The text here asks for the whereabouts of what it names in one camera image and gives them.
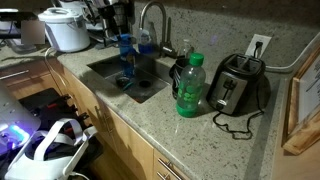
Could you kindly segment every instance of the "backsplash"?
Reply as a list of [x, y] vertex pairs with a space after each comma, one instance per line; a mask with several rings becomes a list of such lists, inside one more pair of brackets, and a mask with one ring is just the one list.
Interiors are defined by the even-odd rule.
[[[135, 2], [137, 35], [139, 17], [148, 1]], [[320, 30], [320, 1], [308, 0], [162, 0], [172, 18], [171, 41], [177, 50], [188, 38], [205, 55], [204, 68], [215, 71], [223, 58], [245, 53], [254, 34], [271, 36], [262, 56], [269, 66], [291, 64]], [[158, 41], [162, 16], [158, 7], [148, 11]], [[207, 77], [210, 83], [212, 76]]]

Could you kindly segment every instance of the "cable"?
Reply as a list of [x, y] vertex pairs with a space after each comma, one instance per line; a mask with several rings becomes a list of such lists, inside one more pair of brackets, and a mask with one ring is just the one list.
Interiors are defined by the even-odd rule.
[[10, 29], [9, 29], [8, 34], [10, 34], [10, 33], [11, 33], [12, 26], [13, 26], [13, 22], [11, 21], [11, 25], [10, 25]]
[[83, 178], [85, 178], [86, 180], [90, 180], [87, 176], [77, 173], [77, 172], [71, 172], [70, 176], [81, 176]]
[[[66, 89], [68, 89], [65, 81], [63, 80], [63, 77], [61, 77], [60, 74], [59, 74], [56, 70], [53, 69], [53, 67], [51, 66], [51, 64], [49, 63], [49, 61], [48, 61], [48, 59], [47, 59], [47, 56], [48, 56], [49, 51], [50, 51], [51, 49], [53, 49], [53, 48], [52, 48], [52, 47], [48, 48], [48, 49], [46, 50], [45, 54], [44, 54], [45, 63], [46, 63], [46, 65], [47, 65], [47, 67], [48, 67], [50, 70], [52, 70], [52, 71], [59, 77], [59, 79], [61, 80], [63, 86], [64, 86]], [[78, 101], [76, 100], [76, 98], [73, 97], [71, 94], [69, 94], [69, 96], [70, 96], [71, 99], [74, 101], [74, 106], [75, 106], [75, 108], [79, 109], [79, 108], [78, 108], [78, 105], [77, 105], [77, 104], [78, 104]]]
[[293, 66], [299, 61], [301, 60], [302, 56], [309, 50], [312, 49], [312, 46], [317, 45], [318, 43], [316, 41], [319, 42], [319, 38], [320, 38], [320, 33], [318, 33], [312, 40], [311, 42], [303, 49], [303, 51], [301, 52], [301, 54], [297, 57], [297, 59], [291, 63], [288, 66], [283, 66], [283, 67], [275, 67], [275, 66], [266, 66], [266, 71], [268, 72], [282, 72], [282, 73], [290, 73], [293, 71]]
[[[235, 131], [235, 130], [230, 130], [229, 129], [229, 125], [228, 124], [219, 124], [216, 119], [222, 114], [221, 111], [219, 111], [218, 114], [216, 114], [213, 118], [212, 118], [212, 121], [213, 123], [219, 128], [221, 129], [222, 131], [224, 132], [227, 132], [227, 133], [230, 133], [232, 134], [232, 138], [235, 139], [235, 140], [249, 140], [252, 138], [253, 134], [252, 134], [252, 131], [250, 130], [250, 123], [251, 123], [251, 119], [253, 118], [256, 118], [262, 114], [264, 114], [264, 111], [261, 109], [260, 107], [260, 102], [259, 102], [259, 85], [257, 85], [257, 88], [256, 88], [256, 100], [257, 100], [257, 106], [258, 106], [258, 109], [259, 109], [259, 112], [251, 115], [248, 119], [247, 119], [247, 130], [246, 131]], [[245, 134], [247, 135], [247, 137], [237, 137], [236, 134]]]

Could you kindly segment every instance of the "kitchen faucet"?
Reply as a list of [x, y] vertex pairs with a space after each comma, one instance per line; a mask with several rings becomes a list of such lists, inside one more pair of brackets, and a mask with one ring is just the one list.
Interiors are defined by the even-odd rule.
[[146, 17], [147, 11], [152, 6], [158, 6], [162, 13], [162, 39], [160, 42], [160, 56], [165, 57], [166, 55], [168, 55], [170, 57], [176, 58], [177, 53], [172, 48], [172, 45], [170, 42], [170, 32], [169, 32], [170, 27], [168, 27], [168, 31], [166, 33], [167, 14], [162, 3], [157, 1], [150, 1], [144, 6], [140, 16], [139, 29], [141, 30], [143, 29], [144, 19]]

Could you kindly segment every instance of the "wooden cabinet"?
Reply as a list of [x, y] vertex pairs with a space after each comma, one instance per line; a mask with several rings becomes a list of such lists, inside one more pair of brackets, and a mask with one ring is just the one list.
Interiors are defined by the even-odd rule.
[[0, 78], [17, 99], [48, 88], [54, 88], [60, 93], [49, 69], [41, 60], [1, 69]]
[[164, 157], [159, 151], [154, 149], [154, 180], [174, 180], [189, 178], [182, 173], [174, 164], [172, 164], [166, 157]]
[[116, 113], [110, 109], [109, 112], [111, 118], [107, 121], [114, 138], [114, 150], [138, 179], [152, 179], [153, 147]]
[[153, 147], [57, 60], [50, 60], [49, 66], [63, 94], [68, 93], [79, 112], [89, 114], [87, 123], [98, 129], [104, 153], [91, 166], [97, 176], [100, 179], [152, 179]]

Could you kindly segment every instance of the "blue bottle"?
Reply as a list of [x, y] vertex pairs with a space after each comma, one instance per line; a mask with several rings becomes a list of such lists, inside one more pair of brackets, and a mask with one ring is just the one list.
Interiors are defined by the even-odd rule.
[[131, 37], [129, 34], [122, 34], [119, 43], [120, 48], [120, 64], [123, 71], [123, 76], [134, 77], [134, 63], [136, 50], [132, 47]]

